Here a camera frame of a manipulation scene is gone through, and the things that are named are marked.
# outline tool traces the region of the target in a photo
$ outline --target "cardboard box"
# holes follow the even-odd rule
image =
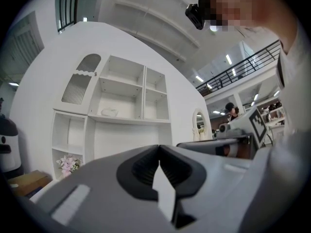
[[[11,188],[16,196],[31,198],[51,181],[52,179],[48,175],[36,170],[13,179],[9,179],[8,183],[11,185]]]

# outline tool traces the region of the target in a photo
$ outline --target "white paper tag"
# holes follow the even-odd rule
[[[158,207],[170,222],[174,213],[176,191],[164,174],[160,161],[155,172],[152,189],[158,192]]]

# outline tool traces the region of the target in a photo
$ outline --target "balcony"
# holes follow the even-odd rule
[[[196,89],[204,97],[234,83],[235,81],[243,79],[277,60],[280,47],[280,42],[277,40],[248,58],[231,66],[229,69],[223,71],[212,79],[199,85]]]

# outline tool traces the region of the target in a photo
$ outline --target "white wall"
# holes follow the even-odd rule
[[[3,98],[4,102],[2,103],[1,114],[4,114],[5,117],[9,117],[10,110],[15,95],[15,90],[6,82],[3,82],[0,87],[0,98]]]
[[[192,141],[192,114],[200,108],[209,122],[205,101],[189,81],[150,47],[112,26],[79,22],[64,31],[37,56],[16,93],[11,119],[20,134],[20,152],[26,171],[52,173],[50,136],[53,106],[59,88],[86,50],[103,52],[141,63],[166,75],[173,144]]]
[[[58,36],[55,19],[55,0],[29,0],[20,10],[11,27],[32,11],[35,11],[40,36],[44,46],[46,46]]]

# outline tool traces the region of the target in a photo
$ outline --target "white cabinet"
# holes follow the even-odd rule
[[[54,107],[52,166],[71,154],[83,163],[133,148],[172,144],[165,75],[103,53],[77,62]]]
[[[165,76],[146,68],[144,119],[170,120]]]
[[[95,86],[89,115],[142,119],[144,73],[143,65],[111,56]]]
[[[66,112],[54,112],[52,125],[52,161],[54,178],[62,175],[57,160],[64,155],[75,156],[83,163],[94,159],[94,127],[95,122],[87,116]]]
[[[87,115],[91,96],[109,55],[87,52],[73,65],[69,81],[61,89],[54,109]]]

